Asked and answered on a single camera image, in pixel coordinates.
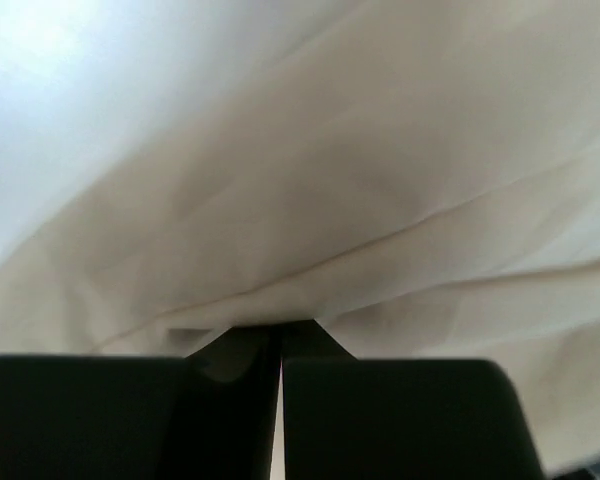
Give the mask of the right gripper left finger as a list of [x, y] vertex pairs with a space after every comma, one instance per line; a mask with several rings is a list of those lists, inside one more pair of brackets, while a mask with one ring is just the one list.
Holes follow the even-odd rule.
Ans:
[[280, 339], [186, 357], [0, 355], [0, 479], [264, 479]]

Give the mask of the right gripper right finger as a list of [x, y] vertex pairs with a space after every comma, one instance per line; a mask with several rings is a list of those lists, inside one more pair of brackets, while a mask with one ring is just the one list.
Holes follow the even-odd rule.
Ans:
[[480, 359], [361, 360], [313, 321], [282, 335], [290, 479], [540, 479], [516, 391]]

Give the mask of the beige trousers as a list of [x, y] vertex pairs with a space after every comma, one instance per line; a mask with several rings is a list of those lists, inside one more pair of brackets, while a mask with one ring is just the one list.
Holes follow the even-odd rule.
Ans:
[[0, 353], [303, 318], [600, 458], [600, 1], [0, 1]]

